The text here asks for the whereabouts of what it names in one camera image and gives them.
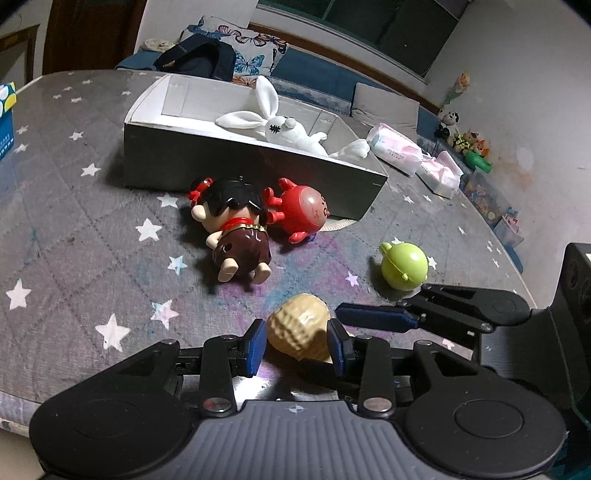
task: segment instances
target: gray star-patterned blanket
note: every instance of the gray star-patterned blanket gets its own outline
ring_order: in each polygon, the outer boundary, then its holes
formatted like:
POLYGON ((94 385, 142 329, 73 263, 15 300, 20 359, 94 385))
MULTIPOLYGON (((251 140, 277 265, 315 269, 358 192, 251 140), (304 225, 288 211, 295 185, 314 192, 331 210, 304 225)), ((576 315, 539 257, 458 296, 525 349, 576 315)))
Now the gray star-patterned blanket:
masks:
MULTIPOLYGON (((420 246, 432 283, 516 289, 529 298, 465 197, 441 199, 388 166, 389 180, 360 222, 296 247, 272 241, 273 273, 261 286, 219 284, 206 232, 184 195, 122 182, 125 115, 159 75, 63 72, 18 95, 15 144, 0 160, 4 428, 24 432, 38 403, 152 343, 200 346, 211 336, 241 335, 300 292, 332 310, 343 301, 386 303, 393 292, 379 272, 382 241, 420 246)), ((379 335, 395 346, 430 337, 379 335)), ((271 354, 243 397, 293 395, 285 362, 271 354)))

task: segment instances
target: doorway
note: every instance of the doorway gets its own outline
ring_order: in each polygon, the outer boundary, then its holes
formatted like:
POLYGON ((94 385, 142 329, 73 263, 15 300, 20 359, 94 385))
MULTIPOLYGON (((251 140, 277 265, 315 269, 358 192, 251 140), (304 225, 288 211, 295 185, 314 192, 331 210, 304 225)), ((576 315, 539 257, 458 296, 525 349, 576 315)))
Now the doorway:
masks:
POLYGON ((53 0, 43 74, 113 69, 134 52, 147 0, 53 0))

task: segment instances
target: stuffed panda toy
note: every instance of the stuffed panda toy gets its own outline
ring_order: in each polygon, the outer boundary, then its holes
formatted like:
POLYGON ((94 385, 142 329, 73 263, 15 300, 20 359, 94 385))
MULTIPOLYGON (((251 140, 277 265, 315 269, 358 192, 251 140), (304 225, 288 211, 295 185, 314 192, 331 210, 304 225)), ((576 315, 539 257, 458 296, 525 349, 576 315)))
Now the stuffed panda toy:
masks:
POLYGON ((453 145, 454 137, 460 134, 457 123, 460 121, 460 116, 457 112, 448 112, 443 115, 441 123, 437 126, 435 136, 444 139, 449 145, 453 145))

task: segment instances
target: metal screw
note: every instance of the metal screw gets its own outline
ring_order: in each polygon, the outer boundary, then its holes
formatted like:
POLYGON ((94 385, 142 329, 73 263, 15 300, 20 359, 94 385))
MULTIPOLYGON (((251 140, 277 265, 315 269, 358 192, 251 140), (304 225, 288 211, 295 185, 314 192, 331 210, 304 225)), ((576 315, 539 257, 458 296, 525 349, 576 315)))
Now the metal screw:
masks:
POLYGON ((392 402, 383 397, 371 397, 363 402, 363 407, 374 412, 388 411, 392 408, 392 402))
POLYGON ((222 397, 212 397, 208 398, 206 401, 203 402, 203 408, 207 411, 212 411, 216 413, 223 413, 225 411, 230 410, 232 404, 229 400, 222 397))

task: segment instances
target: open box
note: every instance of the open box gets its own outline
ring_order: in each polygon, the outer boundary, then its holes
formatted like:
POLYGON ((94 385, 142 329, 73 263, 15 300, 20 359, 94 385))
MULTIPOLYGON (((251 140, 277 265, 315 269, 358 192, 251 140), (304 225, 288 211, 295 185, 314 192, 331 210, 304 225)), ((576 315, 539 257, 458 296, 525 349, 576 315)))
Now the open box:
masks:
MULTIPOLYGON (((250 87, 177 74, 158 79, 125 118, 125 184, 188 192, 197 179, 244 176, 280 192, 277 181, 287 177, 318 190, 331 215, 360 220, 388 178, 371 152, 343 161, 270 144, 259 131, 215 125, 238 110, 261 113, 250 87)), ((308 134, 325 132, 329 154, 357 139, 337 115, 299 100, 280 96, 278 114, 294 117, 308 134)))

